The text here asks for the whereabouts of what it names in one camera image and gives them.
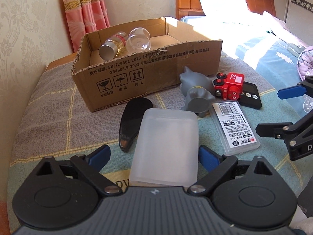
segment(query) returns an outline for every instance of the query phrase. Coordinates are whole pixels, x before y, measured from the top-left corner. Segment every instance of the cardboard box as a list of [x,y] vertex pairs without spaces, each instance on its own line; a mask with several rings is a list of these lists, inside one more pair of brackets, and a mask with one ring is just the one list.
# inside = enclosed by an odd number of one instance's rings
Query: cardboard box
[[[104,62],[98,49],[119,31],[144,27],[151,35],[151,50]],[[73,80],[90,111],[126,102],[180,83],[188,66],[204,75],[219,68],[222,40],[211,40],[193,26],[171,17],[140,20],[88,33],[73,62]]]

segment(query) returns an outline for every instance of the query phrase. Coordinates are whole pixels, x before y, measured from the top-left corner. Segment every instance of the plaid blanket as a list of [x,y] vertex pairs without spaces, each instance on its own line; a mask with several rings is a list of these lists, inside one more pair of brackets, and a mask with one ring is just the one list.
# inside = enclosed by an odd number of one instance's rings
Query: plaid blanket
[[[45,72],[35,88],[18,129],[12,152],[8,180],[7,209],[11,232],[19,227],[12,210],[12,197],[31,170],[46,155],[56,159],[69,159],[77,153],[88,155],[103,144],[111,148],[111,160],[101,170],[111,181],[126,188],[136,142],[128,153],[118,146],[120,119],[126,104],[91,113],[79,94],[70,75],[71,63]],[[254,110],[243,107],[251,126],[267,122],[296,122],[300,117],[284,100],[277,97],[276,90],[242,60],[234,60],[222,54],[220,72],[240,72],[245,80],[258,86],[263,107]],[[185,97],[179,87],[147,96],[154,107],[180,109]],[[219,154],[224,150],[212,118],[208,114],[199,118],[199,143]],[[238,155],[240,159],[252,160],[263,155],[276,168],[295,194],[299,194],[313,174],[313,156],[291,162],[283,141],[261,138],[257,150]],[[199,165],[199,178],[206,174]]]

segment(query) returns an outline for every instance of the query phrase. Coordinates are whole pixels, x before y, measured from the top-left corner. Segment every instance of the gray toy cat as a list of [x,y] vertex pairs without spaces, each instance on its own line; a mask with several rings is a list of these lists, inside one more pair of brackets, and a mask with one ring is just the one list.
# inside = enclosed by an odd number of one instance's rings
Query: gray toy cat
[[212,79],[205,75],[193,72],[185,66],[184,73],[179,75],[181,81],[180,89],[182,94],[186,97],[186,102],[181,110],[189,110],[204,117],[209,109],[209,105],[215,101],[215,89]]

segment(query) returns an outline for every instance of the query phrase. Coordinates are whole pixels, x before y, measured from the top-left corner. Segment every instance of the black shoe horn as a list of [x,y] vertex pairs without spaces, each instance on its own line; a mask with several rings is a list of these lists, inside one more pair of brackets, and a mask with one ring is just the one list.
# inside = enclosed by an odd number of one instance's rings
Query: black shoe horn
[[118,138],[122,151],[127,152],[129,150],[139,132],[145,111],[152,107],[152,102],[143,97],[131,99],[127,103],[122,115]]

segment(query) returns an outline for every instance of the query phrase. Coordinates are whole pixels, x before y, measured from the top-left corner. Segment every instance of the white plastic case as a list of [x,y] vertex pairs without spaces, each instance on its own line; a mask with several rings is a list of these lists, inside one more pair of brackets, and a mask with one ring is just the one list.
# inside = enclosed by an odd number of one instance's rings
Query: white plastic case
[[184,186],[197,181],[199,129],[190,111],[148,109],[130,171],[132,186]]
[[261,143],[237,101],[216,101],[209,108],[226,155],[241,154]]

